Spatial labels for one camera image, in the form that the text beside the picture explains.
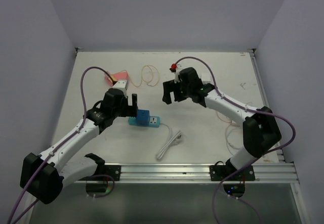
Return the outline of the teal power strip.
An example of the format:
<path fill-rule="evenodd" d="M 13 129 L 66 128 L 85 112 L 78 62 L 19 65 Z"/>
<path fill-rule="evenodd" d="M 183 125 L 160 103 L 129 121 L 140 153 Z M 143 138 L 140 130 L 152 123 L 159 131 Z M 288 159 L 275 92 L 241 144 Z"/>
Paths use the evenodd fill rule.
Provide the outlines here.
<path fill-rule="evenodd" d="M 129 117 L 128 124 L 132 126 L 138 126 L 138 127 L 158 128 L 160 126 L 160 117 L 158 116 Z"/>

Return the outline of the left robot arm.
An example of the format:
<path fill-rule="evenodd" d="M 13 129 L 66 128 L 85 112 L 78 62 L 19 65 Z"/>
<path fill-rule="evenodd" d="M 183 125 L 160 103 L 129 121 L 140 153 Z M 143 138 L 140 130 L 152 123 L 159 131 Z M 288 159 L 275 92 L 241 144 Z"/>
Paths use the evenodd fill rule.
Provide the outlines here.
<path fill-rule="evenodd" d="M 44 204 L 53 202 L 62 189 L 74 181 L 91 176 L 99 180 L 105 175 L 105 161 L 89 153 L 79 162 L 71 158 L 89 141 L 100 135 L 118 117 L 136 117 L 137 94 L 132 103 L 123 91 L 110 88 L 103 100 L 83 116 L 77 126 L 55 145 L 38 155 L 28 154 L 23 160 L 20 187 Z"/>

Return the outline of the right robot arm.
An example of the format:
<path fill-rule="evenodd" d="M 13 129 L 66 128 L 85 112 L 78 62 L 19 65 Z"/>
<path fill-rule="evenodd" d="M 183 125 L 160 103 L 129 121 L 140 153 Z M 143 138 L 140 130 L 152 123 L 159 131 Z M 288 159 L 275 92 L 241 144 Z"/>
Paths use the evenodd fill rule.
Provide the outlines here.
<path fill-rule="evenodd" d="M 234 105 L 225 99 L 211 83 L 203 83 L 192 67 L 176 73 L 173 80 L 163 83 L 163 102 L 171 104 L 171 93 L 174 101 L 181 102 L 188 98 L 205 108 L 215 110 L 230 118 L 242 127 L 243 146 L 225 163 L 225 173 L 232 180 L 243 175 L 244 169 L 251 161 L 261 158 L 281 140 L 281 133 L 272 111 L 264 106 L 253 107 L 249 111 L 247 105 L 232 99 Z"/>

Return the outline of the dark blue plug adapter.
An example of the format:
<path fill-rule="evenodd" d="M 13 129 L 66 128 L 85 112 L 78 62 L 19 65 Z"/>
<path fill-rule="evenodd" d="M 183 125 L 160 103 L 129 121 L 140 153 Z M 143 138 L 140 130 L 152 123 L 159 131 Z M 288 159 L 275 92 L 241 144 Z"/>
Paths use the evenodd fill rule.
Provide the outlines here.
<path fill-rule="evenodd" d="M 138 110 L 138 114 L 136 116 L 136 124 L 138 126 L 149 126 L 150 123 L 150 112 L 149 110 Z"/>

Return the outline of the white usb charger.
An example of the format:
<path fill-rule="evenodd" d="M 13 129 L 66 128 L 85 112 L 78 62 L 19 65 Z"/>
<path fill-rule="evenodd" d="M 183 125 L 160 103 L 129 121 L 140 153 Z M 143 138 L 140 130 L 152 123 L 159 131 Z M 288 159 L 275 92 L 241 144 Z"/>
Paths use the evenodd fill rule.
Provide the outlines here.
<path fill-rule="evenodd" d="M 200 75 L 203 84 L 212 83 L 212 77 L 209 74 L 202 73 Z"/>

